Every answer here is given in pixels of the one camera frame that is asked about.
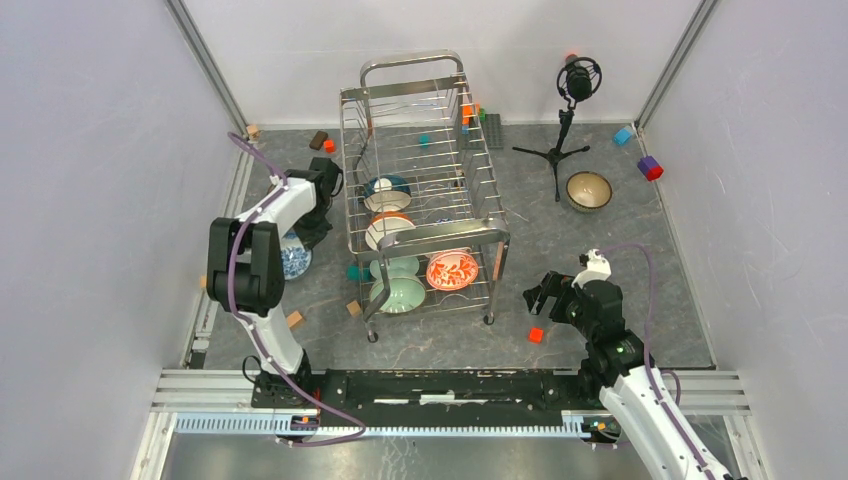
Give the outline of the light blue block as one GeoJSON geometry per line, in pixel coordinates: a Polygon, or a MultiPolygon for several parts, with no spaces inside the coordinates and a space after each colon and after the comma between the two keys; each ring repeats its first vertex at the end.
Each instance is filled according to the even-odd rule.
{"type": "Polygon", "coordinates": [[[635,135],[635,131],[630,126],[624,126],[619,129],[612,137],[613,142],[618,146],[626,145],[635,135]]]}

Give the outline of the dark bowl with lattice band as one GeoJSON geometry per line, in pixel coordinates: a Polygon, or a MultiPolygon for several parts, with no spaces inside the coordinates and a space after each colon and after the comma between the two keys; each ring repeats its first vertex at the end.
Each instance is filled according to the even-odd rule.
{"type": "Polygon", "coordinates": [[[568,203],[575,210],[590,213],[607,206],[613,197],[609,181],[597,172],[580,171],[566,182],[568,203]]]}

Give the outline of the small wooden cube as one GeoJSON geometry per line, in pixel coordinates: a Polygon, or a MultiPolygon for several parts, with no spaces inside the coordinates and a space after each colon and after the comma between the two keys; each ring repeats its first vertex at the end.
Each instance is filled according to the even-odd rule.
{"type": "Polygon", "coordinates": [[[362,314],[362,308],[358,301],[353,300],[346,305],[346,309],[351,317],[358,317],[362,314]]]}

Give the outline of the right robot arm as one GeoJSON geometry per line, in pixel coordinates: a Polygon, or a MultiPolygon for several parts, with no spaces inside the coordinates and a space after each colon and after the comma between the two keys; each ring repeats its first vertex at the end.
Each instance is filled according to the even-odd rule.
{"type": "Polygon", "coordinates": [[[733,479],[669,397],[647,343],[626,327],[623,292],[606,279],[578,282],[549,272],[522,297],[538,315],[553,301],[549,318],[573,326],[587,357],[577,392],[591,408],[608,410],[654,479],[733,479]]]}

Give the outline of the grey building baseplate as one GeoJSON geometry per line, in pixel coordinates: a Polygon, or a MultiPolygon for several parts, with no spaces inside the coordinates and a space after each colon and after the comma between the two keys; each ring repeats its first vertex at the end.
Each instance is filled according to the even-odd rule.
{"type": "Polygon", "coordinates": [[[487,113],[481,120],[483,137],[489,150],[504,149],[504,133],[501,115],[487,113]]]}

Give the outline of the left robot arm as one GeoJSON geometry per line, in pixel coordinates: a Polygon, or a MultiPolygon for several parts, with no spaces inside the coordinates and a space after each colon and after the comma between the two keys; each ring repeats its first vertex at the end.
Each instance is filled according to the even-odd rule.
{"type": "Polygon", "coordinates": [[[285,290],[281,241],[298,233],[312,248],[332,228],[326,219],[340,191],[342,170],[327,157],[306,169],[271,177],[272,188],[236,217],[210,225],[206,291],[246,331],[275,392],[290,407],[306,405],[314,394],[308,355],[295,340],[281,306],[285,290]]]}

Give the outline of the red cube block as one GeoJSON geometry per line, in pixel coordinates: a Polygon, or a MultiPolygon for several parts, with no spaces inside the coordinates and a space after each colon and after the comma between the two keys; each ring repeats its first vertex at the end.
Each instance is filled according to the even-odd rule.
{"type": "Polygon", "coordinates": [[[533,344],[540,344],[544,338],[545,331],[538,327],[533,327],[527,336],[529,342],[533,344]]]}

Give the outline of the long wooden block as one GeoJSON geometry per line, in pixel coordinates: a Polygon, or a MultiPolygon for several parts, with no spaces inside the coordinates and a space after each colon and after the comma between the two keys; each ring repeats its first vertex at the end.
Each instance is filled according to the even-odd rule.
{"type": "Polygon", "coordinates": [[[286,317],[286,322],[291,330],[294,330],[304,323],[304,317],[299,311],[294,311],[286,317]]]}

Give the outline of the white bowl with orange rim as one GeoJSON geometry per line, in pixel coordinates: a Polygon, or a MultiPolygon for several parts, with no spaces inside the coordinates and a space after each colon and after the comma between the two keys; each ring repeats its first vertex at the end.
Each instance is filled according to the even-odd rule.
{"type": "Polygon", "coordinates": [[[392,211],[376,215],[365,230],[365,242],[369,249],[376,250],[379,241],[386,235],[415,229],[415,223],[405,214],[392,211]]]}

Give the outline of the purple and red block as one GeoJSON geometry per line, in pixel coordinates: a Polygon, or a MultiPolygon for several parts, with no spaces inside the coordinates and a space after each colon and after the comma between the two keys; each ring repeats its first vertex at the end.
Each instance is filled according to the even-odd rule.
{"type": "Polygon", "coordinates": [[[653,182],[658,180],[664,174],[664,168],[653,156],[644,156],[637,162],[637,168],[643,177],[653,182]]]}

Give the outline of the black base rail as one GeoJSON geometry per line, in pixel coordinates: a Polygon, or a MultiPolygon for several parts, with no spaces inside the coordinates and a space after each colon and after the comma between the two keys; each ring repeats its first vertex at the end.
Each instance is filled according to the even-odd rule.
{"type": "Polygon", "coordinates": [[[252,407],[292,409],[305,426],[548,427],[564,411],[603,408],[570,370],[326,370],[298,390],[267,371],[246,378],[252,407]]]}

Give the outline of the celadon green bowl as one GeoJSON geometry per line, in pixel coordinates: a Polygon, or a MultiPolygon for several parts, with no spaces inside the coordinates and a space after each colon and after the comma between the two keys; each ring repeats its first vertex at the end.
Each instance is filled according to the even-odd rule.
{"type": "Polygon", "coordinates": [[[427,289],[415,276],[401,275],[389,279],[390,295],[379,311],[387,314],[409,313],[421,306],[427,289]]]}
{"type": "MultiPolygon", "coordinates": [[[[387,273],[390,277],[397,275],[417,276],[420,267],[420,261],[416,256],[395,257],[386,260],[387,273]]],[[[369,271],[375,280],[382,278],[380,264],[378,260],[373,260],[369,264],[369,271]]]]}

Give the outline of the steel two-tier dish rack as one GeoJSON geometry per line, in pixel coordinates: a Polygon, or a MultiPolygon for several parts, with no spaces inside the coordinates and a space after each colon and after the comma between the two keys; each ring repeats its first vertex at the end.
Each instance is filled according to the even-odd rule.
{"type": "Polygon", "coordinates": [[[359,316],[370,342],[375,322],[390,295],[386,260],[416,256],[417,277],[427,289],[421,306],[409,313],[476,310],[492,324],[510,233],[481,118],[461,125],[461,108],[474,103],[460,56],[451,50],[413,51],[365,62],[359,83],[339,96],[340,156],[344,173],[347,245],[357,265],[378,260],[382,278],[361,282],[359,316]],[[419,137],[430,136],[422,148],[419,137]],[[401,212],[415,229],[384,236],[368,248],[365,230],[380,214],[364,204],[364,185],[381,175],[405,178],[412,203],[401,212]],[[432,255],[468,249],[479,264],[477,279],[456,291],[431,287],[425,277],[432,255]]]}

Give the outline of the white blue floral bowl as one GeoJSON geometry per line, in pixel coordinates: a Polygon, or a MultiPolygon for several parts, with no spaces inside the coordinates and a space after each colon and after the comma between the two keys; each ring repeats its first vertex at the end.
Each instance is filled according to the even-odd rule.
{"type": "Polygon", "coordinates": [[[283,235],[280,247],[285,280],[291,281],[302,277],[312,264],[312,251],[306,248],[293,230],[283,235]]]}

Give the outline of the blue rimmed small bowl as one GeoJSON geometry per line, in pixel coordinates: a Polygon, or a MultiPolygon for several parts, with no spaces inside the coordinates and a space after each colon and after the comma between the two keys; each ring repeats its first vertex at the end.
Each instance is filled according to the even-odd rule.
{"type": "Polygon", "coordinates": [[[364,185],[364,206],[375,213],[400,211],[412,203],[409,182],[397,175],[381,175],[364,185]]]}

